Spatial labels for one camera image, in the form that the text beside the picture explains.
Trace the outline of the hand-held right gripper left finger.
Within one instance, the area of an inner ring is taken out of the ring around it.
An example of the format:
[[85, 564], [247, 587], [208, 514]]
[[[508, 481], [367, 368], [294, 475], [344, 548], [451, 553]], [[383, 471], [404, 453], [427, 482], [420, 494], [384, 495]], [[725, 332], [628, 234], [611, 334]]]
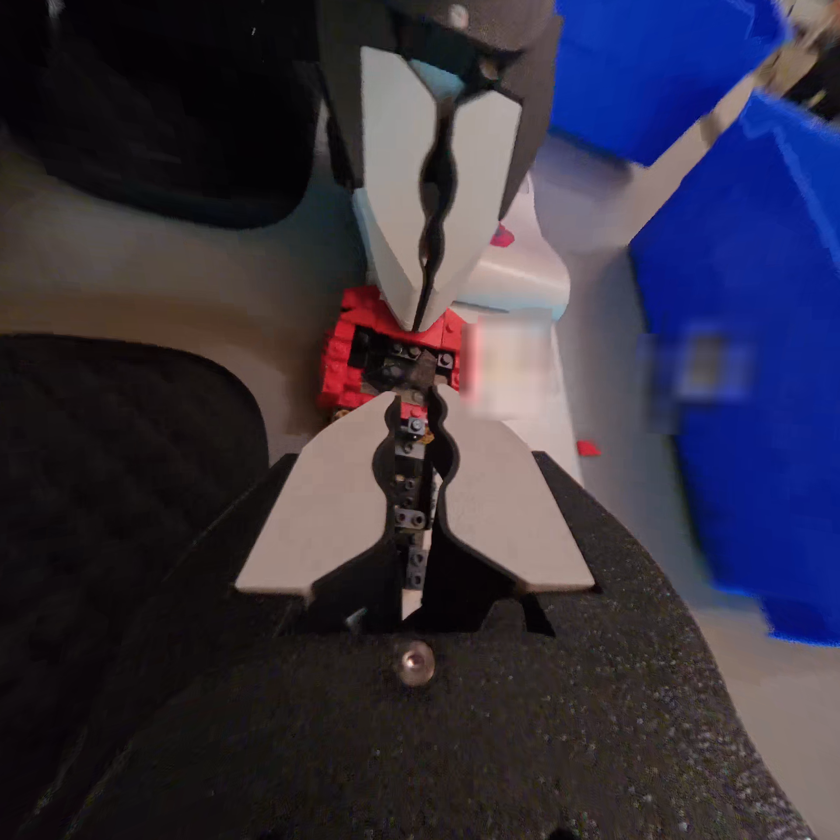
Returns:
[[238, 574], [251, 594], [316, 587], [392, 535], [401, 398], [374, 397], [304, 445]]

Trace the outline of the red and black lego car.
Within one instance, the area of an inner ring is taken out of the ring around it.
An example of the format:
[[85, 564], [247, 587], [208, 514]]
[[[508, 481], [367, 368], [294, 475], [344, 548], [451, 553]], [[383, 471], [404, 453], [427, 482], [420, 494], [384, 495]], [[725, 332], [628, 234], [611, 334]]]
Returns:
[[401, 400], [395, 434], [395, 548], [402, 565], [402, 618], [422, 602], [440, 477], [427, 399], [434, 385], [459, 389], [466, 321], [453, 309], [423, 332], [405, 331], [377, 286], [345, 290], [338, 320], [325, 334], [318, 404], [331, 422], [384, 392]]

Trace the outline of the black fabric bag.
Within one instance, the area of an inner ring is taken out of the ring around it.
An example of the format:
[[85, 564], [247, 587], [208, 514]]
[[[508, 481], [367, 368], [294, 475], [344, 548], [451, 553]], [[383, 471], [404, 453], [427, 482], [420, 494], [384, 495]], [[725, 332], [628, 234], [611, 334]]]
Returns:
[[2, 127], [84, 193], [219, 228], [312, 174], [314, 2], [2, 1]]

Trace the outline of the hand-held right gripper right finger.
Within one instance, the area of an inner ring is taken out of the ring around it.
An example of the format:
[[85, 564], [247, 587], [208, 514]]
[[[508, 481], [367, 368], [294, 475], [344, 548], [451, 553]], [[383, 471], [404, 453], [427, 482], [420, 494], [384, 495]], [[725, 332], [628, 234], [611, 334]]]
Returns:
[[462, 550], [527, 594], [587, 592], [595, 578], [526, 443], [476, 416], [449, 385], [428, 396], [436, 522]]

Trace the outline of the white instruction booklet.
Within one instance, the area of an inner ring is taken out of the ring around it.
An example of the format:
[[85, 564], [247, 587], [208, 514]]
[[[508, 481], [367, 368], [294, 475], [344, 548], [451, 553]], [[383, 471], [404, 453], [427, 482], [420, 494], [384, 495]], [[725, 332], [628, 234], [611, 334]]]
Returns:
[[518, 332], [493, 333], [514, 361], [496, 371], [490, 397], [500, 419], [532, 450], [549, 455], [582, 485], [581, 459], [557, 338], [571, 294], [569, 271], [543, 237], [534, 183], [527, 174], [452, 309], [467, 322], [513, 321]]

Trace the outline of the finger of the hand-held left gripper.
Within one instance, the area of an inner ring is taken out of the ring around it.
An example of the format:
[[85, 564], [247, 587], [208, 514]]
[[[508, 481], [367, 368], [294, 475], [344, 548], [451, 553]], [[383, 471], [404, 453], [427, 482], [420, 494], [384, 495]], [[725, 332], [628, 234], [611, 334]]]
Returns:
[[448, 150], [455, 186], [440, 225], [442, 255], [420, 322], [429, 329], [459, 296], [495, 234], [521, 106], [486, 91], [457, 106]]
[[438, 104], [415, 69], [390, 51], [360, 50], [363, 185], [353, 191], [369, 275], [405, 331], [424, 322], [426, 229], [421, 176]]

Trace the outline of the blue plastic bin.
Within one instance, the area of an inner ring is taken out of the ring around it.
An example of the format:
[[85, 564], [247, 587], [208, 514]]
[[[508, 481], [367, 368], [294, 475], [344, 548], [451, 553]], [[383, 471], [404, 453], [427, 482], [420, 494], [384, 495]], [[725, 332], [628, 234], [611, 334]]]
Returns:
[[754, 92], [633, 238], [650, 408], [714, 585], [838, 647], [838, 132]]
[[772, 1], [558, 1], [549, 131], [649, 167], [788, 39]]

